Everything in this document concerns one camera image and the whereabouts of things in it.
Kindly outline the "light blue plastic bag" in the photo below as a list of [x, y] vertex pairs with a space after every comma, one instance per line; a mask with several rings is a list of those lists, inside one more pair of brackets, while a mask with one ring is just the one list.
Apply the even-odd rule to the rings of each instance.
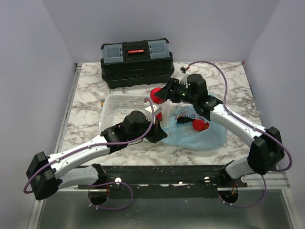
[[[193, 129], [192, 122], [178, 124], [179, 116], [187, 116], [193, 120], [202, 120], [210, 124], [207, 130], [198, 132]], [[169, 119], [169, 125], [163, 128], [167, 137], [162, 140], [164, 144], [181, 146], [188, 149], [211, 150], [224, 146], [227, 137], [227, 130], [198, 115], [193, 106], [187, 103], [179, 103], [173, 106], [173, 112]]]

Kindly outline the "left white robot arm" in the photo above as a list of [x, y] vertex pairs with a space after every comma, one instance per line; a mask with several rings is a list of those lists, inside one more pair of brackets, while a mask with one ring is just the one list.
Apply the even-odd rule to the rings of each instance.
[[154, 116], [132, 111], [124, 120], [103, 130], [90, 141], [64, 152], [45, 155], [37, 153], [26, 170], [28, 181], [23, 189], [36, 200], [44, 200], [58, 190], [76, 185], [102, 188], [106, 177], [101, 166], [82, 164], [110, 155], [141, 139], [157, 143], [167, 137]]

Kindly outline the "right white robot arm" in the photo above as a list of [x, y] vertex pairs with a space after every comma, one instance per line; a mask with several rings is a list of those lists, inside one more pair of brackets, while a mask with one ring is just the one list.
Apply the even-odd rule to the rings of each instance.
[[253, 173], [265, 175], [285, 156], [278, 129], [267, 129], [251, 123], [227, 108], [223, 101], [208, 94], [206, 81], [199, 74], [189, 75], [186, 84], [172, 78], [154, 96], [164, 101], [193, 105], [198, 115], [221, 125], [249, 146], [248, 156], [230, 162], [223, 168], [219, 181], [225, 187], [230, 187], [241, 176]]

